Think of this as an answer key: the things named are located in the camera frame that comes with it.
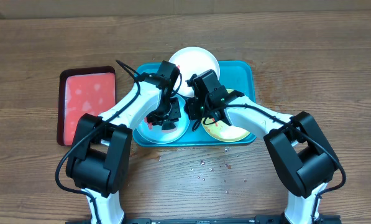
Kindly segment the light blue plate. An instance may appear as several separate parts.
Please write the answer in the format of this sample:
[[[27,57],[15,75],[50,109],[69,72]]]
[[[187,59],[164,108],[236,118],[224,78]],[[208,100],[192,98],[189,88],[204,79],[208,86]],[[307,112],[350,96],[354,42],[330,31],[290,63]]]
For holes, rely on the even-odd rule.
[[[190,121],[183,109],[185,106],[185,99],[180,95],[175,95],[175,98],[178,99],[180,106],[179,112],[181,115],[179,121],[173,123],[175,128],[171,130],[162,130],[161,126],[152,126],[144,119],[133,132],[133,138],[138,144],[142,146],[171,144],[179,140],[186,133]]]

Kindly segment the yellow green plate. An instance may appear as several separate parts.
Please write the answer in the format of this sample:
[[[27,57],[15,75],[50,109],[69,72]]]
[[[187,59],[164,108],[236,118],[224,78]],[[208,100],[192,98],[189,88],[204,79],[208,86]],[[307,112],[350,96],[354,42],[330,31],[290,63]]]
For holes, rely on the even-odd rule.
[[[211,137],[222,142],[240,141],[250,134],[245,129],[230,126],[222,120],[215,122],[213,118],[207,118],[206,124],[202,124],[202,126]]]

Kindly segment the white plate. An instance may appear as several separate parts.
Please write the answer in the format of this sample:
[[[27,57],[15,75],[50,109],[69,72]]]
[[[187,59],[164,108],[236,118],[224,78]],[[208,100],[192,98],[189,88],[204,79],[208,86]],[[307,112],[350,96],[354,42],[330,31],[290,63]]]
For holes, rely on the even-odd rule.
[[[215,56],[206,49],[201,47],[186,47],[175,52],[169,59],[170,63],[176,65],[180,70],[182,80],[180,77],[175,82],[174,89],[178,90],[178,94],[187,98],[194,97],[194,91],[188,87],[186,81],[191,78],[193,74],[200,75],[207,70],[214,70],[217,78],[220,77],[220,67]]]

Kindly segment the black and pink sponge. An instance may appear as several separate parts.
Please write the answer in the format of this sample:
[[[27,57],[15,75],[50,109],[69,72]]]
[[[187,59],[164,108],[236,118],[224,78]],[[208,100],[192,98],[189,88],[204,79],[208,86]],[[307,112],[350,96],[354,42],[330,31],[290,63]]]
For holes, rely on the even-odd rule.
[[[176,125],[173,121],[164,121],[162,123],[162,131],[169,131],[175,128],[176,128]]]

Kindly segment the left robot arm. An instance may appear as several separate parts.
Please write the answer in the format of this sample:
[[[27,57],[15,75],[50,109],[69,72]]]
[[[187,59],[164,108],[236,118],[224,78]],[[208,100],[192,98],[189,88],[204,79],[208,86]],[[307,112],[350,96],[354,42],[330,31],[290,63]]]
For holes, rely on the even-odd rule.
[[[128,171],[133,130],[146,121],[171,131],[181,117],[173,94],[181,76],[175,64],[163,61],[155,73],[139,73],[120,60],[117,64],[133,79],[133,88],[111,109],[80,118],[73,144],[55,171],[58,174],[65,166],[75,183],[74,189],[58,183],[62,190],[86,196],[90,223],[125,222],[119,191]]]

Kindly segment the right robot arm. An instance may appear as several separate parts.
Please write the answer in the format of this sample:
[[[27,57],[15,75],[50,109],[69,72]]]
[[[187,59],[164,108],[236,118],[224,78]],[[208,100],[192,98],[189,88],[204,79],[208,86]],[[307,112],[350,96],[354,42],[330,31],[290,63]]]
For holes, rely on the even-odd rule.
[[[194,74],[186,83],[194,91],[185,106],[190,119],[203,124],[208,118],[223,121],[265,142],[277,176],[288,190],[288,202],[281,215],[256,218],[255,223],[341,222],[339,216],[318,212],[323,194],[341,188],[346,173],[312,115],[278,113],[240,91],[228,92],[213,70]]]

